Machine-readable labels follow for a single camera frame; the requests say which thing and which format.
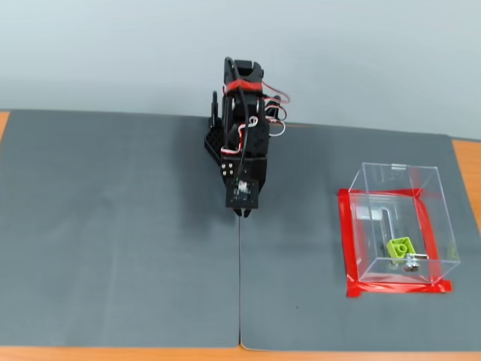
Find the gray felt mat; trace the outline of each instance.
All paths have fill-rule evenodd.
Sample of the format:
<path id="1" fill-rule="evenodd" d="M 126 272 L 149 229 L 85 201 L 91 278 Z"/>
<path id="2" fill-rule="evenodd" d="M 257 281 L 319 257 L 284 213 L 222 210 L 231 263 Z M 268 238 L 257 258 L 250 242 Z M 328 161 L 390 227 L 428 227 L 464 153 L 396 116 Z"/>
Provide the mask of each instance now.
<path id="1" fill-rule="evenodd" d="M 346 297 L 337 191 L 362 162 L 439 167 L 454 292 Z M 240 333 L 262 350 L 481 350 L 481 241 L 451 141 L 329 126 L 271 140 L 260 210 L 240 223 Z"/>
<path id="2" fill-rule="evenodd" d="M 238 220 L 200 118 L 15 111 L 0 344 L 235 347 Z"/>

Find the transparent plastic box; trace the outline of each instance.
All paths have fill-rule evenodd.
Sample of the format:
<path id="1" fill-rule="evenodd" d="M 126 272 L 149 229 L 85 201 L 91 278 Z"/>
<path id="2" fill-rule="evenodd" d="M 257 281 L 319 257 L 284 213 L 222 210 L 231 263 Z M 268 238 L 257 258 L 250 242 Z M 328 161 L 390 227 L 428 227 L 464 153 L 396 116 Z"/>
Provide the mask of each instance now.
<path id="1" fill-rule="evenodd" d="M 362 163 L 349 202 L 361 282 L 435 284 L 460 263 L 436 167 Z"/>

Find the lime green block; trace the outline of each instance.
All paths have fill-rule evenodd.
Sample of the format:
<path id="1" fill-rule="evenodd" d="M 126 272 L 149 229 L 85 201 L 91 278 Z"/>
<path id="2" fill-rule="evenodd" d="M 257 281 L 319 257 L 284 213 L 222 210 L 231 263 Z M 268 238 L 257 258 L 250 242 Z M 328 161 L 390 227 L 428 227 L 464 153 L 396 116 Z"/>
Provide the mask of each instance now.
<path id="1" fill-rule="evenodd" d="M 392 239 L 386 248 L 391 258 L 404 258 L 407 253 L 416 253 L 409 237 Z"/>

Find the orange table surface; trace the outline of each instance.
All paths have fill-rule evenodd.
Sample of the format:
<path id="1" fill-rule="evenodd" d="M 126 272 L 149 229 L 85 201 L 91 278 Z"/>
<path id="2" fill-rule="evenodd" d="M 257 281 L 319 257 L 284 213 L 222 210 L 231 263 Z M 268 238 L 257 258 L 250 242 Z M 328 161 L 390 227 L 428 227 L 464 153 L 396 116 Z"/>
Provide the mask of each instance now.
<path id="1" fill-rule="evenodd" d="M 8 112 L 0 112 L 0 138 L 8 121 Z M 481 143 L 453 141 L 464 185 L 473 208 L 474 216 L 481 228 Z M 481 360 L 476 352 L 280 352 L 246 350 L 242 346 L 232 349 L 169 349 L 169 348 L 88 348 L 88 347 L 0 347 L 0 360 L 17 361 L 84 361 L 116 360 L 141 361 L 158 359 L 176 360 Z"/>

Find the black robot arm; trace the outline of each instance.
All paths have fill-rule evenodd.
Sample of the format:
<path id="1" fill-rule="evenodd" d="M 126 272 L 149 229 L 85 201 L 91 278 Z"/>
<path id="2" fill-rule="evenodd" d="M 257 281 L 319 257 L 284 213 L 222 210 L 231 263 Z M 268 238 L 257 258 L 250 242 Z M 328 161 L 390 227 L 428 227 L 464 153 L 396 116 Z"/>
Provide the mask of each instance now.
<path id="1" fill-rule="evenodd" d="M 262 90 L 264 71 L 257 62 L 225 58 L 222 118 L 213 93 L 210 130 L 204 145 L 219 164 L 225 184 L 225 206 L 247 217 L 259 206 L 265 183 L 269 148 L 269 123 L 278 122 L 281 100 Z"/>

